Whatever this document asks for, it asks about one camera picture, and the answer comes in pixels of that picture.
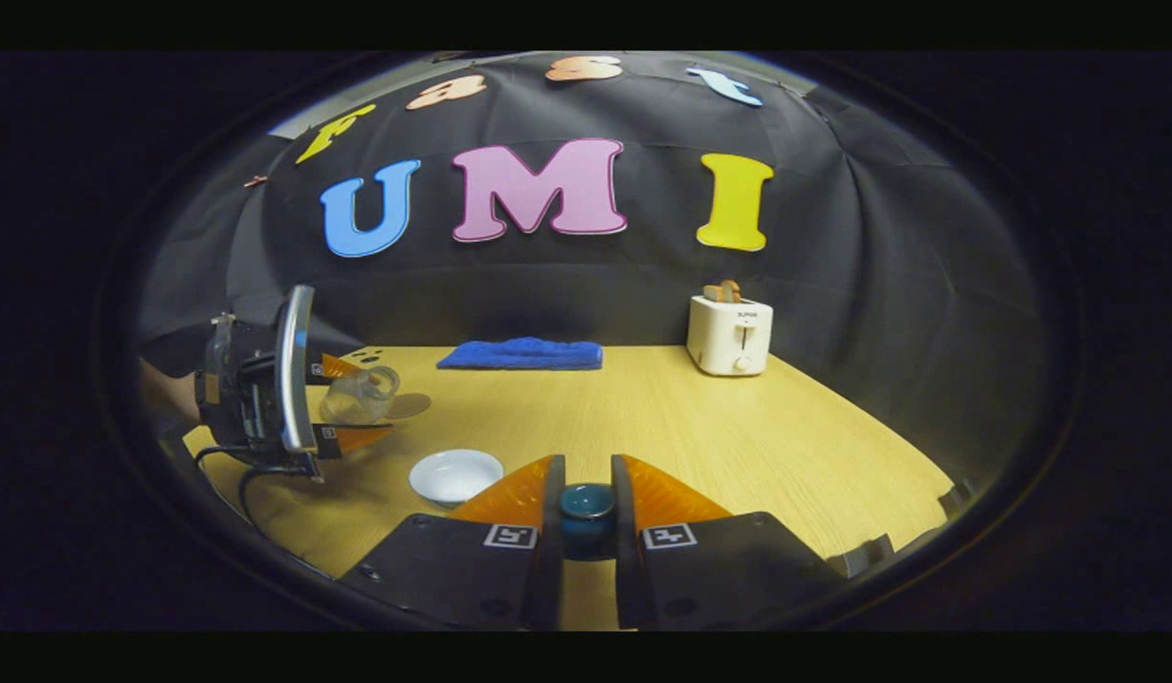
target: cable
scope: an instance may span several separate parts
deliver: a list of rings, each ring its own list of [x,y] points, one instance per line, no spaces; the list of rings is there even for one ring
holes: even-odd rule
[[[245,458],[240,458],[236,455],[236,453],[252,453],[252,452],[253,450],[250,449],[248,446],[207,446],[207,449],[200,450],[195,456],[195,466],[199,467],[199,470],[203,470],[199,463],[202,463],[203,458],[210,456],[211,453],[226,453],[230,455],[231,457],[234,457],[239,462],[247,464],[248,466],[254,466],[255,463],[247,462]]]
[[[248,501],[245,498],[245,492],[247,492],[248,490],[248,483],[252,481],[253,479],[257,479],[257,477],[259,476],[266,476],[266,474],[308,476],[309,472],[302,470],[291,470],[291,467],[285,467],[285,466],[266,466],[266,467],[253,467],[253,470],[248,470],[247,472],[245,472],[245,474],[240,476],[240,484],[236,486],[236,492],[238,492],[240,497],[240,510],[244,511],[245,513],[245,520],[247,520],[248,524],[252,524],[253,528],[255,528],[257,532],[260,533],[261,537],[264,537],[264,539],[270,540],[270,537],[266,535],[266,532],[263,531],[260,526],[257,526],[255,521],[253,521],[253,515],[250,514],[248,512]]]

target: letter m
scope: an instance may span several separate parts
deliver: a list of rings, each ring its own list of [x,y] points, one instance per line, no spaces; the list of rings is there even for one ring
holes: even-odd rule
[[[523,232],[539,227],[552,199],[560,193],[560,213],[551,225],[570,234],[620,232],[628,219],[615,211],[612,160],[624,150],[615,139],[566,142],[544,170],[531,170],[509,148],[477,148],[451,163],[464,169],[464,221],[452,232],[457,241],[485,241],[506,232],[495,216],[498,198]]]

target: clear glass jar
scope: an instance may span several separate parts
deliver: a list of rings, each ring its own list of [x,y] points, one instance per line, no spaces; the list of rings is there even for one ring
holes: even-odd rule
[[[320,416],[331,424],[375,424],[388,416],[400,376],[390,367],[373,367],[340,376],[320,403]]]

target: wooden table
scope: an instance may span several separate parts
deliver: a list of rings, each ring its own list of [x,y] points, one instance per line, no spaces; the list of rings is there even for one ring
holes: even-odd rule
[[[734,514],[768,511],[830,556],[888,533],[895,548],[945,523],[945,472],[872,416],[781,360],[762,376],[707,376],[684,347],[607,347],[599,371],[435,369],[451,347],[369,347],[396,369],[401,392],[429,410],[384,440],[322,463],[326,484],[266,476],[248,507],[266,534],[332,576],[345,574],[406,515],[447,514],[409,486],[409,469],[447,449],[495,455],[506,472],[565,455],[567,483],[611,481],[628,453],[675,476]],[[316,408],[325,387],[308,388]],[[204,426],[192,452],[212,445]],[[227,500],[245,466],[204,466]],[[565,562],[564,627],[613,630],[615,562]]]

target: white toaster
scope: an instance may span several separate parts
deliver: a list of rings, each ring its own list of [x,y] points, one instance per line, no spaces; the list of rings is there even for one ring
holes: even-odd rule
[[[750,299],[729,303],[691,296],[687,350],[708,375],[759,375],[771,344],[771,307]]]

